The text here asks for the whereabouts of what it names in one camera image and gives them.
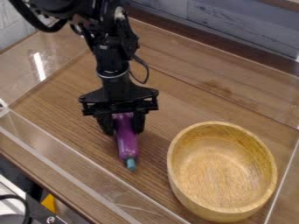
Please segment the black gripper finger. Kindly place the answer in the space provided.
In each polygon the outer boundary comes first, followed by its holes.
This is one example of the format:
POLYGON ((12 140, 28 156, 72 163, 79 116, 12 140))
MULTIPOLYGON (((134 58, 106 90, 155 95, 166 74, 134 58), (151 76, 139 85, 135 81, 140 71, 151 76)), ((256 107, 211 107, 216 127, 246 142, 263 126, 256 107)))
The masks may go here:
POLYGON ((98 125, 102 128, 103 132, 108 136, 114 136, 115 134, 115 123, 111 114, 103 114, 96 117, 98 125))
POLYGON ((146 128, 146 114, 142 112, 135 112, 134 114, 134 131, 140 134, 146 128))

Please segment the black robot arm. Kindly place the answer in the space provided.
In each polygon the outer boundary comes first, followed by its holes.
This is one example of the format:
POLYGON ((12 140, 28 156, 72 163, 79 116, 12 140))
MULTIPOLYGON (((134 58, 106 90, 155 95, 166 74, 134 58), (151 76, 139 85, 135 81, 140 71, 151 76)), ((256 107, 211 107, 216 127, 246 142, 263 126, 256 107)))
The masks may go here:
POLYGON ((146 115, 159 109, 159 91, 132 74, 130 62, 136 56, 136 36, 122 0, 8 0, 25 21, 41 32, 57 32, 68 25, 87 42, 96 58, 102 88, 79 98, 83 114, 94 116, 107 135, 118 128, 116 116, 131 116, 132 131, 146 128, 146 115))

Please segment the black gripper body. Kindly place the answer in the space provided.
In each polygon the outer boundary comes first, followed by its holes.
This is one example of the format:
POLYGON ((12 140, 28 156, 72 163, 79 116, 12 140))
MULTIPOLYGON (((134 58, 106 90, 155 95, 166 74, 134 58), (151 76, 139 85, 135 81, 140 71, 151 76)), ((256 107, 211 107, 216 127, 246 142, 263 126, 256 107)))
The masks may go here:
POLYGON ((84 116, 112 115, 126 112, 148 113, 158 110, 159 91, 136 85, 126 71, 119 76, 102 78, 103 87, 79 98, 84 116))

